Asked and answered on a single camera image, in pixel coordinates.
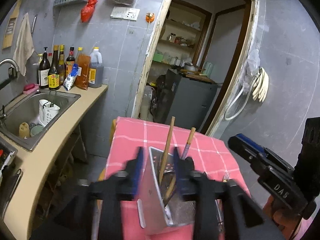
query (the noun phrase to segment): beige cloth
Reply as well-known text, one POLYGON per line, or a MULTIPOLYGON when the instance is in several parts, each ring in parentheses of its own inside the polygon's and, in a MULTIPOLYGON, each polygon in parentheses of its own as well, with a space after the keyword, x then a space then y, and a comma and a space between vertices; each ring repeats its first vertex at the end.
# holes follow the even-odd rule
POLYGON ((23 76, 26 75, 26 63, 35 51, 33 46, 29 15, 26 13, 23 17, 19 30, 16 49, 13 54, 13 60, 18 64, 19 70, 23 76))

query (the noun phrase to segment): stainless steel sink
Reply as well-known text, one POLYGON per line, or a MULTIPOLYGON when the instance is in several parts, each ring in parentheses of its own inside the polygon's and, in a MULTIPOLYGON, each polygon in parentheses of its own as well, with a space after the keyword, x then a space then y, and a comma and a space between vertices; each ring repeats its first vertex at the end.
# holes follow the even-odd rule
POLYGON ((0 122, 0 132, 10 138, 19 146, 32 152, 47 130, 54 122, 74 103, 81 95, 65 93, 56 90, 39 89, 26 96, 7 112, 7 118, 0 122), (46 99, 60 107, 58 114, 45 126, 45 128, 34 137, 23 139, 19 137, 19 126, 21 123, 39 123, 39 100, 46 99))

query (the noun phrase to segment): checkered tablecloth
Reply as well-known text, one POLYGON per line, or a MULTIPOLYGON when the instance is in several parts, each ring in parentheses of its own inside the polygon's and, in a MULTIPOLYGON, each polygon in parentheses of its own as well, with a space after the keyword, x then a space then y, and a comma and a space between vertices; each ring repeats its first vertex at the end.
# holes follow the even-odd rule
MULTIPOLYGON (((164 150, 168 131, 168 125, 119 117, 106 164, 105 179, 124 168, 127 160, 135 158, 139 146, 143 146, 145 149, 153 146, 164 150)), ((182 153, 189 133, 190 130, 174 127, 169 152, 172 152, 172 147, 179 147, 182 153)), ((143 167, 146 165, 147 154, 148 152, 145 151, 143 167)), ((225 172, 228 171, 230 179, 236 180, 249 194, 239 166, 223 141, 195 133, 188 156, 193 158, 195 169, 205 171, 211 179, 222 180, 225 172)), ((123 201, 121 207, 125 240, 192 239, 192 225, 181 227, 169 233, 146 236, 139 223, 136 201, 123 201)))

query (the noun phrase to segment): hand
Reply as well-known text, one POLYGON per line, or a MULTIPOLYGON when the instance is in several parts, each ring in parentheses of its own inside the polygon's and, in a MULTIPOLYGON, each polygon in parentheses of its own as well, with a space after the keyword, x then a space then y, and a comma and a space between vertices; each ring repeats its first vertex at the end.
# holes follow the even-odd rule
POLYGON ((290 217, 287 218, 284 216, 284 210, 280 209, 273 213, 272 210, 272 202, 273 202, 273 196, 270 196, 268 198, 267 203, 263 207, 263 212, 271 219, 274 220, 277 224, 279 224, 278 228, 281 230, 282 234, 284 235, 284 238, 286 240, 290 239, 290 236, 292 235, 294 229, 297 226, 297 223, 299 223, 300 218, 299 216, 296 217, 290 217))

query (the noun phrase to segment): green box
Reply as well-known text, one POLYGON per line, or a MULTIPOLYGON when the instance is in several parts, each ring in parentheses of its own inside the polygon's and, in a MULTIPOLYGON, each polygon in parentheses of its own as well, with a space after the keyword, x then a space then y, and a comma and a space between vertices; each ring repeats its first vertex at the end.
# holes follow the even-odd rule
POLYGON ((153 61, 156 61, 156 62, 162 62, 162 59, 163 59, 163 55, 161 55, 161 54, 158 54, 158 53, 155 53, 154 55, 153 55, 153 61))

